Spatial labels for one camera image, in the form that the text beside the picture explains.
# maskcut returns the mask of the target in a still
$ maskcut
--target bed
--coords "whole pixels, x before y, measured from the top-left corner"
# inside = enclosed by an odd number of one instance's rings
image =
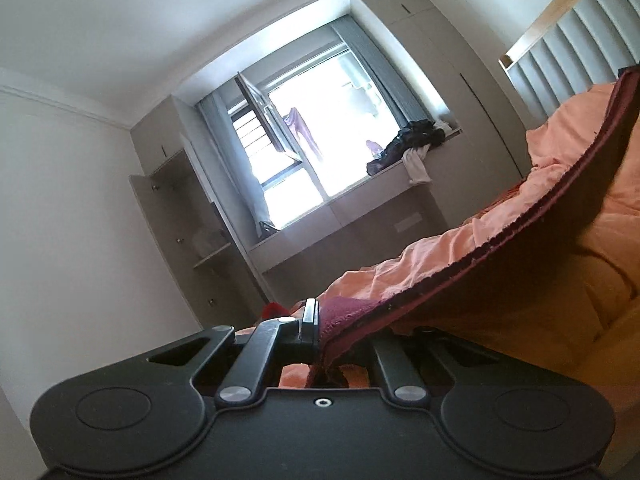
[[[347,317],[362,302],[392,300],[515,222],[589,149],[619,70],[638,62],[640,0],[579,0],[508,67],[542,125],[527,133],[534,165],[528,178],[464,225],[345,273],[319,296],[321,319],[323,310]],[[616,412],[602,464],[612,474],[640,451],[640,122],[600,213],[563,263],[543,271],[490,301],[439,312],[416,308],[390,325],[398,333],[435,326],[594,386]],[[350,386],[367,384],[357,369],[342,372]],[[293,365],[281,385],[302,386],[307,374],[305,365]]]

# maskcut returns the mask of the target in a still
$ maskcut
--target white cloth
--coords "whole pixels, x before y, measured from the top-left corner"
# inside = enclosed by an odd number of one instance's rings
[[[424,157],[430,147],[431,145],[427,144],[421,148],[410,148],[402,155],[402,162],[404,162],[406,172],[409,174],[409,184],[412,186],[431,182],[431,177],[427,173],[423,163]]]

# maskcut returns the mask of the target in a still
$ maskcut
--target window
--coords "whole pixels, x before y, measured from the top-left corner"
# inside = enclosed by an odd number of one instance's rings
[[[236,78],[248,104],[232,121],[277,228],[366,178],[367,163],[398,133],[355,56],[344,44],[337,51],[268,92]]]

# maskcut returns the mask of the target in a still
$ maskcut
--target bedding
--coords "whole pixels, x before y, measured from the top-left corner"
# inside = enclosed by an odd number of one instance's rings
[[[482,246],[545,196],[593,142],[612,84],[566,101],[541,128],[528,132],[534,165],[516,195],[480,218],[407,247],[399,258],[347,272],[319,297],[327,305],[383,302]],[[471,306],[416,308],[391,324],[441,330],[495,351],[563,373],[601,391],[616,412],[616,433],[603,468],[611,473],[640,447],[640,124],[596,218],[566,257],[528,269],[519,283]],[[367,384],[363,370],[341,369],[351,386]],[[308,368],[284,370],[283,386],[302,386]]]

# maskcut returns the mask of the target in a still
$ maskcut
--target gray curtain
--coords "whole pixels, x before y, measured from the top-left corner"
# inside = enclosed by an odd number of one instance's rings
[[[433,121],[389,60],[350,15],[330,25],[367,71],[401,128],[409,121]]]
[[[234,129],[228,110],[220,94],[214,90],[196,105],[204,117],[214,142],[218,146],[226,168],[247,204],[255,220],[258,238],[265,234],[265,227],[272,226],[264,190],[254,176],[242,142]]]

